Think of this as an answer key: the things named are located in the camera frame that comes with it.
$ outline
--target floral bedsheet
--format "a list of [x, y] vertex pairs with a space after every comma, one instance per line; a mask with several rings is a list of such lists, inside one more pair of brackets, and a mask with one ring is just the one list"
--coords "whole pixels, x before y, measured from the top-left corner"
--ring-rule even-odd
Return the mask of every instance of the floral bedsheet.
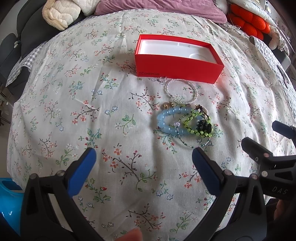
[[[13, 180], [25, 188], [31, 173], [54, 175], [87, 147], [95, 148], [97, 162], [73, 198], [90, 225], [105, 240], [134, 227], [147, 241], [183, 240], [215, 197], [192, 165], [192, 149], [157, 127], [161, 105], [171, 99], [156, 79], [135, 76], [139, 34], [209, 42], [223, 60], [214, 85], [193, 82], [197, 103], [207, 107], [214, 123], [204, 150], [221, 168], [242, 176], [257, 173], [241, 150], [245, 136], [275, 155], [295, 153], [271, 128], [274, 120], [295, 124], [295, 105], [289, 104], [295, 99], [285, 89], [294, 91], [293, 86], [285, 87], [245, 36], [226, 30], [199, 17], [141, 9], [90, 17], [52, 38], [14, 105], [7, 154]], [[173, 86], [176, 98], [190, 100], [187, 86]]]

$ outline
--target mauve blanket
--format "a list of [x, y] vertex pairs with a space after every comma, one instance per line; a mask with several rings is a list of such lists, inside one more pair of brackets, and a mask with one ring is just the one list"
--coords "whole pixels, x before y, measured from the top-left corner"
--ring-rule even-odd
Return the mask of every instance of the mauve blanket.
[[95, 15], [139, 8], [192, 14], [208, 18], [215, 23], [227, 22], [225, 14], [214, 5], [212, 0], [101, 0], [96, 7]]

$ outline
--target gingham fabric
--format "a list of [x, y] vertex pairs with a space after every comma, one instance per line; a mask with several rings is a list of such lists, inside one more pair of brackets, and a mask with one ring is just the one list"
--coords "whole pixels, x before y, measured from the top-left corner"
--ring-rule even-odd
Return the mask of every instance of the gingham fabric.
[[31, 72], [31, 68], [33, 65], [34, 60], [36, 59], [38, 53], [40, 52], [40, 50], [42, 49], [43, 45], [46, 42], [40, 44], [37, 48], [35, 48], [29, 55], [27, 55], [24, 59], [20, 58], [18, 60], [18, 62], [14, 65], [13, 69], [11, 70], [8, 78], [7, 78], [7, 82], [6, 82], [6, 87], [8, 85], [10, 85], [13, 81], [15, 81], [15, 79], [18, 77], [18, 75], [20, 74], [22, 68], [25, 66], [29, 69], [29, 71]]

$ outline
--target red box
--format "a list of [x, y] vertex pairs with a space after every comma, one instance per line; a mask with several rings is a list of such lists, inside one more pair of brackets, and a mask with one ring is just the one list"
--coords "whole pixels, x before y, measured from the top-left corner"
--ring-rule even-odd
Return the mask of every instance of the red box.
[[138, 77], [179, 78], [214, 84], [224, 68], [211, 44], [168, 35], [141, 34], [135, 59]]

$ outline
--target blue plastic container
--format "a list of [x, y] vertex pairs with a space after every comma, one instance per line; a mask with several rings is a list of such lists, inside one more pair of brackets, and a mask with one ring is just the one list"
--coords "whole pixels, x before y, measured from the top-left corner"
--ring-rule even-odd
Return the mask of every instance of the blue plastic container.
[[20, 213], [24, 193], [13, 190], [22, 189], [11, 178], [0, 178], [0, 212], [14, 231], [20, 235]]

